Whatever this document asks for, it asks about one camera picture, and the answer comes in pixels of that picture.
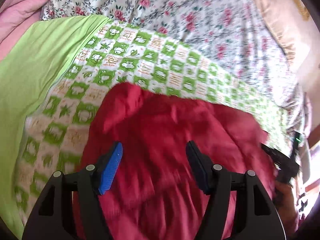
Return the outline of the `person right hand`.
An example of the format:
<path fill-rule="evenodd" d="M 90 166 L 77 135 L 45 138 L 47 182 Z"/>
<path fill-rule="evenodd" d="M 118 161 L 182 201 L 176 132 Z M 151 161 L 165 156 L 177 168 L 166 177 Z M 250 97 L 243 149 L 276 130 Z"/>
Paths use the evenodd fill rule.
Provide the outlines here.
<path fill-rule="evenodd" d="M 287 235 L 294 233 L 298 226 L 298 212 L 295 207 L 295 199 L 292 193 L 292 187 L 288 184 L 275 181 L 275 189 L 281 195 L 281 201 L 277 206 L 277 211 L 283 223 Z"/>

